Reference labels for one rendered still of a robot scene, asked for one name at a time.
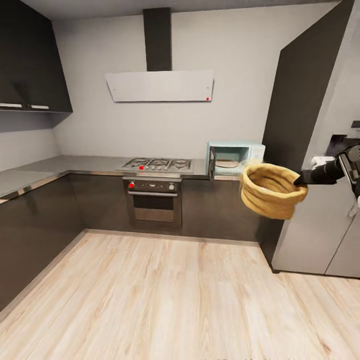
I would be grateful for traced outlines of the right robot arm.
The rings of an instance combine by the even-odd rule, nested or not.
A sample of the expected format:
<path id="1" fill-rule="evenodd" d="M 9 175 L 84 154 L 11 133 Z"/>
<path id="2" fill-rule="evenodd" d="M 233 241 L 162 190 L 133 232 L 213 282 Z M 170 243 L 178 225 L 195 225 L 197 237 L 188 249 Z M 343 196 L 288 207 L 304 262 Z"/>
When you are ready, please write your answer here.
<path id="1" fill-rule="evenodd" d="M 360 142 L 350 145 L 335 157 L 313 157 L 312 170 L 303 170 L 293 185 L 335 185 L 345 177 L 360 209 Z"/>

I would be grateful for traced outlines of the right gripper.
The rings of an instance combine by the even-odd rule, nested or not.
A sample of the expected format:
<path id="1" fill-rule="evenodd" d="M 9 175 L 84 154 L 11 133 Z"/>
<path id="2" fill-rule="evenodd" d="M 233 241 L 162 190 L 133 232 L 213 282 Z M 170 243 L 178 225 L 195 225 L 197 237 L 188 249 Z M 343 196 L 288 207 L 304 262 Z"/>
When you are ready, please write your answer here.
<path id="1" fill-rule="evenodd" d="M 293 182 L 293 185 L 335 185 L 339 178 L 332 178 L 326 173 L 326 164 L 314 169 L 303 170 L 300 176 Z"/>

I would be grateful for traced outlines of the popcorn bag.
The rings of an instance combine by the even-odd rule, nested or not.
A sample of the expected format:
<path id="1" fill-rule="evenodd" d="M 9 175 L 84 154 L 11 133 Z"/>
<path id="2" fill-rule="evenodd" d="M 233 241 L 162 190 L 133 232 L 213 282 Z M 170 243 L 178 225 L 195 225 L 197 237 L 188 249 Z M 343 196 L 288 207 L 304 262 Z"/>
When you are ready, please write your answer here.
<path id="1" fill-rule="evenodd" d="M 272 163 L 255 163 L 241 174 L 241 199 L 252 211 L 272 219 L 290 220 L 295 205 L 308 194 L 307 184 L 294 185 L 300 175 Z"/>

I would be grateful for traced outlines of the microwave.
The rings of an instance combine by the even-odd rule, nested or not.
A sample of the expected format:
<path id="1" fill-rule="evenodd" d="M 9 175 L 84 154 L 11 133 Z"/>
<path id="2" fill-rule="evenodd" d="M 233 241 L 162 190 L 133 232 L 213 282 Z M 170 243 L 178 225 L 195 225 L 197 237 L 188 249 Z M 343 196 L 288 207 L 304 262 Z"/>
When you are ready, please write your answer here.
<path id="1" fill-rule="evenodd" d="M 210 182 L 216 171 L 240 171 L 252 164 L 262 164 L 265 145 L 254 140 L 208 140 L 207 165 Z"/>

